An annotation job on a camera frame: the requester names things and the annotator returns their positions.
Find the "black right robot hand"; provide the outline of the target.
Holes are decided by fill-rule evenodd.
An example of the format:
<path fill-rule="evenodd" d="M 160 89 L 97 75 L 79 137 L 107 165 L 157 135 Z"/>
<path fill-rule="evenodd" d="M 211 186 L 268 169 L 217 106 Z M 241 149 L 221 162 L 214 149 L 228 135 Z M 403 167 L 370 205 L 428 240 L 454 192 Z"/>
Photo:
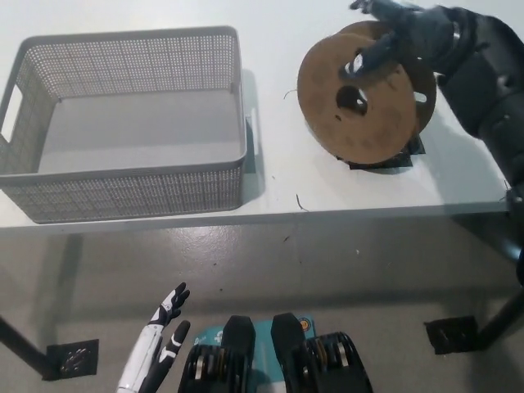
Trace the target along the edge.
<path fill-rule="evenodd" d="M 412 54 L 425 61 L 433 71 L 444 74 L 456 45 L 454 22 L 441 6 L 422 8 L 394 1 L 354 1 L 359 10 L 389 26 L 369 47 L 359 49 L 354 60 L 341 69 L 347 79 L 360 79 L 378 71 L 389 61 L 400 61 Z"/>

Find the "white and black left hand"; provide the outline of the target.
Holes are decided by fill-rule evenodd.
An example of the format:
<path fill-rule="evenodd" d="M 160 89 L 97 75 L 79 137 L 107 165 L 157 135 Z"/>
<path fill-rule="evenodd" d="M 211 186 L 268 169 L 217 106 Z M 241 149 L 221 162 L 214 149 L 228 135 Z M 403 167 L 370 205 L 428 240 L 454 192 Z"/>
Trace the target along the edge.
<path fill-rule="evenodd" d="M 141 330 L 137 341 L 128 357 L 124 371 L 118 382 L 116 392 L 138 392 L 153 359 L 160 349 L 162 332 L 169 323 L 180 314 L 180 308 L 189 297 L 186 283 L 180 283 L 160 303 L 149 322 Z"/>

